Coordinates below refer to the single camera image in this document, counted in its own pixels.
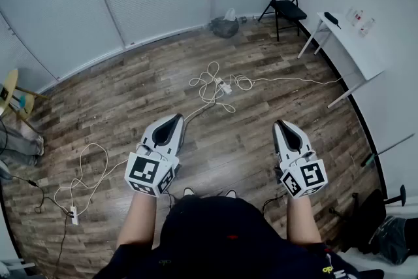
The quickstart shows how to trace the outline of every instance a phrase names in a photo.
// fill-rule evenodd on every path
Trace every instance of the person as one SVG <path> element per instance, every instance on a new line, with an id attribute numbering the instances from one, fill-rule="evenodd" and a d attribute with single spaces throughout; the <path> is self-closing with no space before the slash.
<path id="1" fill-rule="evenodd" d="M 0 127 L 0 159 L 10 158 L 18 164 L 35 166 L 37 157 L 44 154 L 44 139 L 29 140 L 17 130 Z"/>
<path id="2" fill-rule="evenodd" d="M 94 279 L 360 278 L 321 242 L 309 197 L 287 201 L 287 240 L 235 191 L 197 197 L 185 188 L 152 250 L 156 198 L 135 193 L 117 250 Z"/>

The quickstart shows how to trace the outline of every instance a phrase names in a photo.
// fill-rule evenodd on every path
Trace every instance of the stool leg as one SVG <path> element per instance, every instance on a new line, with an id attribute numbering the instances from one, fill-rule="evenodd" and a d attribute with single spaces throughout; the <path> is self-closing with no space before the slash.
<path id="1" fill-rule="evenodd" d="M 35 97 L 40 97 L 40 98 L 43 98 L 43 99 L 49 99 L 49 97 L 47 97 L 46 95 L 37 94 L 35 92 L 25 90 L 24 88 L 20 88 L 19 86 L 16 86 L 16 89 L 19 90 L 19 91 L 34 95 Z"/>
<path id="2" fill-rule="evenodd" d="M 13 111 L 13 113 L 15 113 L 15 115 L 18 117 L 18 119 L 19 119 L 19 120 L 21 120 L 21 121 L 23 121 L 24 123 L 26 123 L 26 125 L 27 125 L 30 129 L 32 129 L 34 132 L 36 132 L 36 134 L 39 134 L 39 133 L 38 133 L 38 131 L 37 131 L 34 127 L 32 127 L 32 126 L 31 126 L 31 124 L 30 124 L 29 122 L 27 122 L 25 119 L 23 119 L 23 118 L 21 118 L 21 117 L 20 117 L 19 112 L 18 112 L 17 110 L 15 110 L 11 104 L 8 104 L 8 106 L 9 106 L 9 107 L 10 107 L 10 109 Z"/>

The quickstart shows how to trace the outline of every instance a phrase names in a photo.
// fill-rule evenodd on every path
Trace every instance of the forearm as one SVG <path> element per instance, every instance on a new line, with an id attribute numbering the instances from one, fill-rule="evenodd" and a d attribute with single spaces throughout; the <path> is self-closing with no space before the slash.
<path id="1" fill-rule="evenodd" d="M 117 247 L 121 244 L 152 243 L 155 229 L 157 199 L 135 192 L 125 223 L 119 233 Z"/>
<path id="2" fill-rule="evenodd" d="M 287 239 L 301 246 L 322 242 L 309 197 L 294 199 L 288 195 Z"/>

